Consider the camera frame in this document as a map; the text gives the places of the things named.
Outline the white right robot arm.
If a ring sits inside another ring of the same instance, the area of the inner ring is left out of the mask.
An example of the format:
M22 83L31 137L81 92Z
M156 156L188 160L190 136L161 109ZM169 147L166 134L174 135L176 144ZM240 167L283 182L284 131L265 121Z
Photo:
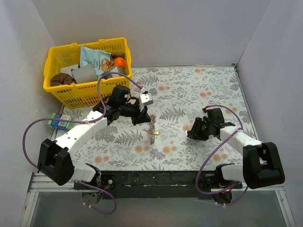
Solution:
M218 165L214 171L214 182L220 188L230 183L245 183L251 189L279 185L285 182L285 174L277 146L273 142L262 142L243 132L239 127L226 122L222 105L203 108L205 116L197 117L187 137L206 141L211 136L221 141L219 147L229 144L242 155L242 164Z

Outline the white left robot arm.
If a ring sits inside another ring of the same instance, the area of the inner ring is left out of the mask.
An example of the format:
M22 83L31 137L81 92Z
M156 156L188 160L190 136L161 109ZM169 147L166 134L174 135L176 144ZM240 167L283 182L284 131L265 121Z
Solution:
M128 87L117 85L111 95L101 99L89 114L64 135L42 142L38 170L62 186L68 181L82 181L90 189L101 185L101 171L88 163L73 163L77 151L100 130L120 116L131 118L132 124L150 122L147 106L153 103L152 95L144 88L138 97L132 97Z

